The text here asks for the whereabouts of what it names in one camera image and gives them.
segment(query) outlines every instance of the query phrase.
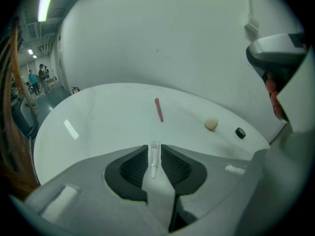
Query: black cap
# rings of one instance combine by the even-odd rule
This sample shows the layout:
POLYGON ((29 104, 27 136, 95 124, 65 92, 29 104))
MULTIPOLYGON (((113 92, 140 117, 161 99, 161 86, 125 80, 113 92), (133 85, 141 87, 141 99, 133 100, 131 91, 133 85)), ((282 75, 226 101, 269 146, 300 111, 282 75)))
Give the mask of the black cap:
POLYGON ((243 139, 243 138, 246 136, 244 130, 241 129, 241 128, 237 128, 237 129, 235 130, 235 133, 236 133, 237 136, 238 136, 239 138, 241 138, 241 139, 243 139))

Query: ceiling light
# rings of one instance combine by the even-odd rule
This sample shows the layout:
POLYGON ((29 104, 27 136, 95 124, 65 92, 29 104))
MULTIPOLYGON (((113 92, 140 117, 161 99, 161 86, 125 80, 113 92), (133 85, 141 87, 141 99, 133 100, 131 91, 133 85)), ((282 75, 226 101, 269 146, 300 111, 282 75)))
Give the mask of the ceiling light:
POLYGON ((46 21, 50 0, 39 0, 38 21, 46 21))

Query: person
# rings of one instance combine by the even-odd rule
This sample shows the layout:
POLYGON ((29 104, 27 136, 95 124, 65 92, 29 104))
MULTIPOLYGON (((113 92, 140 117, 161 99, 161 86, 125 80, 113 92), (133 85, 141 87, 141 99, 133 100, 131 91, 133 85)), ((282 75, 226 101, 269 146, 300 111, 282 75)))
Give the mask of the person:
POLYGON ((42 87, 44 88, 45 94, 47 94, 49 91, 48 91, 48 88, 47 88, 46 74, 45 74, 44 71, 43 71, 43 67, 44 67, 43 64, 40 64, 40 65, 39 65, 39 72, 38 72, 38 75, 39 75, 40 83, 41 83, 42 87))
POLYGON ((46 74, 46 77, 49 79, 49 70, 47 69, 47 66, 45 66, 44 73, 46 74))
POLYGON ((34 93, 36 94, 36 96, 38 96, 39 90, 38 90, 38 83, 36 80, 36 76, 35 76, 35 74, 32 73, 32 70, 30 70, 29 73, 30 73, 29 74, 29 82, 33 87, 34 93))

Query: white table surface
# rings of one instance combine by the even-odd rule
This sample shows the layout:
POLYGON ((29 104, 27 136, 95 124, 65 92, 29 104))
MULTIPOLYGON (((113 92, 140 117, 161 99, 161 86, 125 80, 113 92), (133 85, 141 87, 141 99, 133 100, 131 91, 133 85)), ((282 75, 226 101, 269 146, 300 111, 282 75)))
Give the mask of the white table surface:
MULTIPOLYGON (((34 164, 41 184, 83 159, 151 141, 174 145, 200 153, 250 160, 269 144, 251 125, 229 110, 206 99, 151 85, 121 83, 85 89, 61 102, 47 116, 39 129, 34 164), (155 98, 159 98, 164 122, 158 117, 155 98), (217 117, 214 132, 204 122, 217 117), (78 136, 64 124, 68 121, 78 136), (235 129, 241 127, 246 137, 239 139, 235 129)), ((160 161, 157 178, 145 175, 143 189, 156 189, 173 202, 171 187, 160 161)), ((151 198, 149 204, 159 199, 151 198)), ((171 209, 159 209, 162 223, 167 225, 171 209)))

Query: clear plastic tube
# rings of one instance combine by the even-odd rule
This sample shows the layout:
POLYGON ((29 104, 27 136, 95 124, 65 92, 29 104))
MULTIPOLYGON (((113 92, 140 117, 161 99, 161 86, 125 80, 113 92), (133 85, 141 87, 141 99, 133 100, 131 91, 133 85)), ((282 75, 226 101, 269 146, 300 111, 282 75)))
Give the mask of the clear plastic tube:
POLYGON ((157 167, 158 167, 158 153, 159 153, 159 142, 151 142, 151 177, 156 178, 157 167))

